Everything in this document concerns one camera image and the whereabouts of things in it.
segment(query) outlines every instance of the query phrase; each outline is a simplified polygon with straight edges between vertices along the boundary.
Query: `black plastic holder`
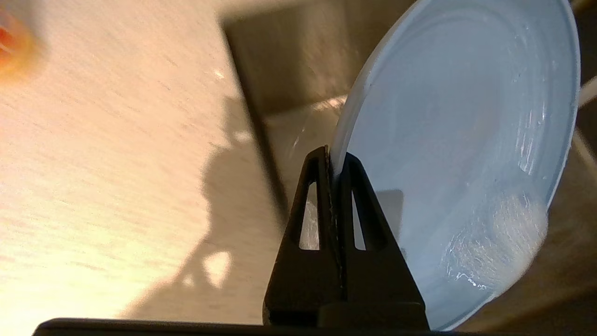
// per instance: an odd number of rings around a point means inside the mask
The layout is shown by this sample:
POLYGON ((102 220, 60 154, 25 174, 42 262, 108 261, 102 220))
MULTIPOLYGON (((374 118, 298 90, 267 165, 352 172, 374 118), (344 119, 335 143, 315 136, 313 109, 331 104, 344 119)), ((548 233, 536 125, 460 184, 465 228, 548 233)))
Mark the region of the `black plastic holder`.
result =
POLYGON ((425 304, 361 162, 332 182, 326 147, 305 159, 263 304, 266 325, 428 331, 425 304), (336 193, 332 192, 335 183, 336 193), (299 247, 307 192, 317 189, 319 250, 299 247), (355 246, 353 202, 365 251, 355 246))

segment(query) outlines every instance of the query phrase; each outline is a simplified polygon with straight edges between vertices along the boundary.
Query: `soap residue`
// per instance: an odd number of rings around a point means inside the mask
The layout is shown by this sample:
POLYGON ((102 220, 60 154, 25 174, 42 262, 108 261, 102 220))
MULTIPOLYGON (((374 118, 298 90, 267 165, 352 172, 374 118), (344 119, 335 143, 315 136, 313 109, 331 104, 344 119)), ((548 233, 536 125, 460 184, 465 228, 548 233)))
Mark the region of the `soap residue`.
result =
POLYGON ((530 266, 547 234, 547 214, 528 191, 494 195, 478 201, 441 262, 449 278, 496 297, 530 266))

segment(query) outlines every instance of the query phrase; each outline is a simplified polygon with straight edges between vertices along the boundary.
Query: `plate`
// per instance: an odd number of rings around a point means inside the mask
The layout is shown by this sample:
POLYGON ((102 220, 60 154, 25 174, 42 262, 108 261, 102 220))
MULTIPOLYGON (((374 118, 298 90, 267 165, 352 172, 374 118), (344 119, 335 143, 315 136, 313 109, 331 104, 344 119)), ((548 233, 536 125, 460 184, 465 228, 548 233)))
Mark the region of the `plate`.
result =
MULTIPOLYGON (((447 256, 463 233, 473 245, 471 230, 492 244, 501 231, 484 218, 502 198, 544 216, 574 130, 579 55, 565 0, 419 0, 357 78, 331 147, 334 176, 346 152, 362 161, 432 329, 455 328, 517 281, 519 271, 499 284, 456 274, 447 256)), ((536 231, 540 245, 546 227, 536 231)))

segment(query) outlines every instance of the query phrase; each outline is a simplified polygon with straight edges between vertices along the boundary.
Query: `sink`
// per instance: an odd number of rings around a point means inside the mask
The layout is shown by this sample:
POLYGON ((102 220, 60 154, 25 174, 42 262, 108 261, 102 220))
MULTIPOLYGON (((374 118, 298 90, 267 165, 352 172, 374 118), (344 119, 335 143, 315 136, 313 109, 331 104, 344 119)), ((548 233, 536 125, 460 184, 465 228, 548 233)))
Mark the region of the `sink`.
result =
MULTIPOLYGON (((298 1, 224 18, 224 31, 282 216, 288 215, 304 157, 331 142, 346 95, 367 57, 412 3, 298 1)), ((583 47, 583 34, 597 34, 578 22, 583 47)), ((591 52, 583 50, 583 62, 591 58, 591 52)), ((594 64, 583 63, 583 82, 595 75, 593 69, 597 72, 595 59, 594 64)), ((547 328, 540 325, 546 322, 534 314, 565 307, 563 303, 597 289, 597 161, 589 141, 597 136, 597 128, 587 126, 586 119, 579 118, 583 122, 575 132, 550 207, 549 232, 539 255, 518 283, 460 330, 541 330, 547 328)), ((567 311, 572 310, 559 311, 561 319, 566 319, 567 311)), ((562 326, 574 330, 569 323, 562 326)), ((556 329, 553 325, 547 328, 556 329)))

